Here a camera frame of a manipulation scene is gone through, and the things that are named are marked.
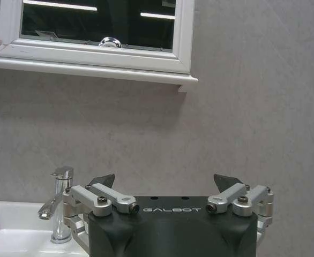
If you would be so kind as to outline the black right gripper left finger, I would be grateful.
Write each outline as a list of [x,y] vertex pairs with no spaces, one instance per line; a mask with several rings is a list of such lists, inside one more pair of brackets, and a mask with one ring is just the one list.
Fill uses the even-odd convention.
[[134,215],[139,212],[139,205],[132,195],[122,194],[112,189],[114,174],[95,177],[85,187],[68,187],[63,193],[63,222],[71,229],[72,238],[80,246],[89,245],[85,223],[79,215],[93,213],[96,217],[107,217],[113,208],[122,214]]

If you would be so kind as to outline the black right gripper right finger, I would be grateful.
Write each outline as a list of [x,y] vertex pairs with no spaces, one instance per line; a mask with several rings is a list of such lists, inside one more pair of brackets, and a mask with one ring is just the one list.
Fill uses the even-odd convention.
[[273,191],[262,185],[251,188],[238,178],[214,174],[219,194],[207,198],[206,211],[209,214],[223,214],[232,207],[239,217],[257,215],[257,239],[259,246],[265,237],[266,228],[273,222]]

